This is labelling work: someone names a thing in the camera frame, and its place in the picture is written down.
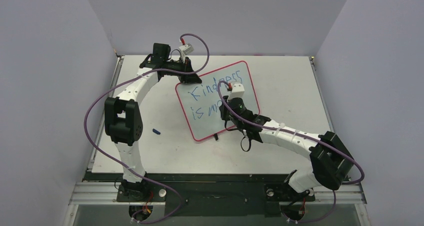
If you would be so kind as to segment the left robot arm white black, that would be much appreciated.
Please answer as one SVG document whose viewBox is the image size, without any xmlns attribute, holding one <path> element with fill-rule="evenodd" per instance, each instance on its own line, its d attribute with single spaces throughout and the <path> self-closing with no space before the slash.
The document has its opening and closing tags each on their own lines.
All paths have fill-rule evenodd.
<svg viewBox="0 0 424 226">
<path fill-rule="evenodd" d="M 140 156 L 138 141 L 142 136 L 143 122 L 139 105 L 150 89 L 164 76 L 176 76 L 182 84 L 200 84 L 202 80 L 194 73 L 188 54 L 194 48 L 183 43 L 178 49 L 178 60 L 170 58 L 168 44 L 154 43 L 153 51 L 139 65 L 137 80 L 131 82 L 116 97 L 104 102 L 105 133 L 114 142 L 123 166 L 120 191 L 136 201 L 150 196 L 149 185 Z"/>
</svg>

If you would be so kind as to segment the pink framed whiteboard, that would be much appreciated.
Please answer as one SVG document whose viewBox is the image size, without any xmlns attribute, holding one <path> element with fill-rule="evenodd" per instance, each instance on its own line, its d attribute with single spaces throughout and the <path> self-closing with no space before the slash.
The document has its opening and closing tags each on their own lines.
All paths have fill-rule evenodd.
<svg viewBox="0 0 424 226">
<path fill-rule="evenodd" d="M 260 113 L 260 106 L 246 61 L 241 60 L 212 70 L 199 76 L 202 83 L 175 86 L 175 92 L 187 121 L 192 138 L 203 141 L 214 134 L 225 131 L 219 106 L 222 102 L 218 94 L 219 81 L 239 82 L 244 86 L 243 102 L 248 110 Z"/>
</svg>

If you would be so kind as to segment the blue marker cap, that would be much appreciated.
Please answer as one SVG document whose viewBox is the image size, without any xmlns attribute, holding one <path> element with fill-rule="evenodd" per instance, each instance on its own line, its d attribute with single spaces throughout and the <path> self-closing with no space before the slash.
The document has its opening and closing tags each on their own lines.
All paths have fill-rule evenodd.
<svg viewBox="0 0 424 226">
<path fill-rule="evenodd" d="M 155 128 L 153 128 L 153 129 L 152 129 L 152 131 L 153 131 L 155 134 L 157 134 L 157 135 L 160 135 L 160 134 L 161 134 L 161 132 L 160 132 L 160 131 L 158 131 L 158 130 L 156 130 Z"/>
</svg>

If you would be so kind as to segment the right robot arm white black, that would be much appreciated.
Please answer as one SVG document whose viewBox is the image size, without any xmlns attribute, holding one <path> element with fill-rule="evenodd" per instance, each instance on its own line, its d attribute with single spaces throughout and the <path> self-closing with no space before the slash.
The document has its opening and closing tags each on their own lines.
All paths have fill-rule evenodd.
<svg viewBox="0 0 424 226">
<path fill-rule="evenodd" d="M 347 159 L 352 155 L 337 134 L 324 134 L 295 130 L 267 116 L 248 110 L 240 97 L 224 97 L 228 107 L 219 106 L 224 122 L 231 121 L 249 141 L 273 144 L 297 153 L 311 163 L 305 169 L 295 169 L 282 185 L 283 195 L 296 199 L 302 192 L 317 186 L 338 190 L 353 163 Z"/>
</svg>

